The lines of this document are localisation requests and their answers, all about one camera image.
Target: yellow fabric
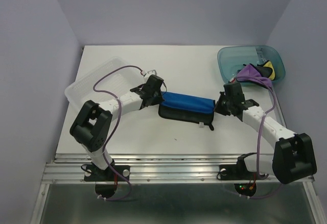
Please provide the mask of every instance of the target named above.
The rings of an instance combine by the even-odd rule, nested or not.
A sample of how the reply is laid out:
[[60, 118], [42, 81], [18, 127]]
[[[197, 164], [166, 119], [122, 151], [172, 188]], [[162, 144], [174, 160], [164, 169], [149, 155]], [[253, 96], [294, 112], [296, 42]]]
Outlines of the yellow fabric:
[[272, 69], [272, 73], [271, 75], [268, 77], [270, 80], [274, 80], [275, 79], [275, 69], [274, 67], [272, 66], [272, 63], [271, 61], [267, 61], [264, 65], [264, 67], [270, 67]]

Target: gray wall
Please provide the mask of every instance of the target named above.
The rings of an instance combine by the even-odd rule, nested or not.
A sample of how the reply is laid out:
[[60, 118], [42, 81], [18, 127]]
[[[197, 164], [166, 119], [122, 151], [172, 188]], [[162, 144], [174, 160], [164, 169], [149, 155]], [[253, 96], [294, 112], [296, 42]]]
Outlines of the gray wall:
[[312, 137], [315, 187], [327, 210], [327, 0], [291, 0], [268, 45], [280, 53], [286, 77], [277, 87], [287, 126]]
[[0, 14], [0, 223], [21, 224], [54, 154], [80, 48], [56, 0], [0, 0]]
[[58, 0], [82, 44], [262, 44], [289, 0]]

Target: black pouch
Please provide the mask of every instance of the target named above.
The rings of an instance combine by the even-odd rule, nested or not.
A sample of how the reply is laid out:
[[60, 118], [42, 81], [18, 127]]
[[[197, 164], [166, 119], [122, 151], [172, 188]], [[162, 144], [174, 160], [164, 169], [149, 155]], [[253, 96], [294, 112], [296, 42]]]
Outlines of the black pouch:
[[166, 92], [162, 95], [164, 102], [159, 105], [159, 116], [162, 118], [193, 123], [203, 123], [214, 130], [215, 100], [191, 95]]

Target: plastic bin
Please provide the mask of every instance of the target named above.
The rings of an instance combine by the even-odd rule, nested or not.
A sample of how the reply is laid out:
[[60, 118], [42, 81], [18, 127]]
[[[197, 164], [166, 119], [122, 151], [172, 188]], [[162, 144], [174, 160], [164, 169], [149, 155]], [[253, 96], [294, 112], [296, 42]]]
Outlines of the plastic bin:
[[285, 77], [285, 68], [278, 52], [267, 45], [233, 46], [222, 48], [218, 54], [218, 65], [220, 74], [225, 83], [236, 77], [243, 64], [263, 64], [270, 60], [275, 69], [275, 80], [273, 84]]
[[[106, 93], [94, 92], [93, 85], [104, 75], [126, 65], [129, 64], [119, 57], [108, 60], [69, 85], [65, 89], [65, 96], [76, 111], [80, 111], [83, 104], [90, 99], [96, 103], [113, 99]], [[139, 74], [139, 70], [128, 67], [105, 78], [97, 85], [97, 89], [109, 90], [119, 97], [142, 83], [144, 83], [144, 79]]]

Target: blue cloth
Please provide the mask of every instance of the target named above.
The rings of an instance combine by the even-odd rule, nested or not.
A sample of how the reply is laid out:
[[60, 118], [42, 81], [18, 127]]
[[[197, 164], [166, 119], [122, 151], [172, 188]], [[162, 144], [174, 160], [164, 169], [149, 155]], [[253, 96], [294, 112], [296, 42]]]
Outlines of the blue cloth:
[[171, 92], [164, 93], [162, 97], [165, 101], [161, 105], [169, 108], [205, 114], [212, 114], [215, 109], [215, 101], [212, 99]]

